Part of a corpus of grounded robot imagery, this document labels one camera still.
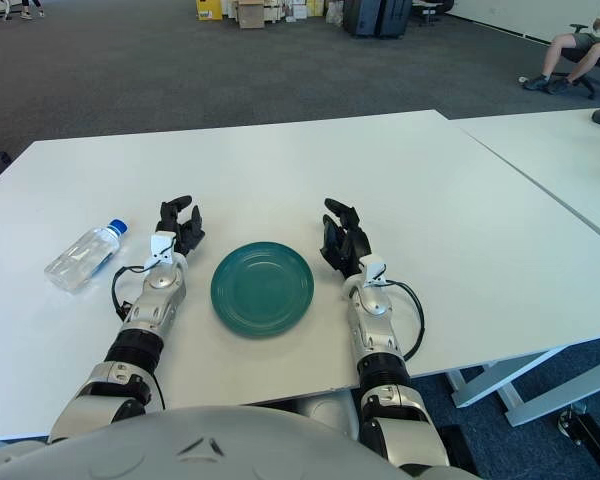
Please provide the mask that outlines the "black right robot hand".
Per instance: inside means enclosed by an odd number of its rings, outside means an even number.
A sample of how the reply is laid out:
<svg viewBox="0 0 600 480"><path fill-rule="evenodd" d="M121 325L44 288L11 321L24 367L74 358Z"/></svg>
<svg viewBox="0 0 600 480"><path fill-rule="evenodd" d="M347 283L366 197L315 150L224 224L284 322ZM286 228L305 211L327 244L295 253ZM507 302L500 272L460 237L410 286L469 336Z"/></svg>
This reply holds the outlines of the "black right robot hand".
<svg viewBox="0 0 600 480"><path fill-rule="evenodd" d="M324 204L337 217L339 224L331 216L323 215L323 246L320 253L334 270L348 279L361 272L360 259L372 253L370 243L360 227L354 207L331 198L326 198Z"/></svg>

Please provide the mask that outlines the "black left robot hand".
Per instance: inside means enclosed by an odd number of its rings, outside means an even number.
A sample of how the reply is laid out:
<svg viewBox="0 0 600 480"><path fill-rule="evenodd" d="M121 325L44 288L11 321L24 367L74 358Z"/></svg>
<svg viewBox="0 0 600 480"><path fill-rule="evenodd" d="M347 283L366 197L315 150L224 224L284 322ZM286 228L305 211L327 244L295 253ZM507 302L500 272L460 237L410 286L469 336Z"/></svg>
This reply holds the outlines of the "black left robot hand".
<svg viewBox="0 0 600 480"><path fill-rule="evenodd" d="M178 222L179 213L191 204L192 197L190 195L163 202L160 207L160 220L155 229L155 231L174 233L174 251L184 257L194 251L205 236L205 232L202 230L202 217L197 205L193 206L189 220L184 223Z"/></svg>

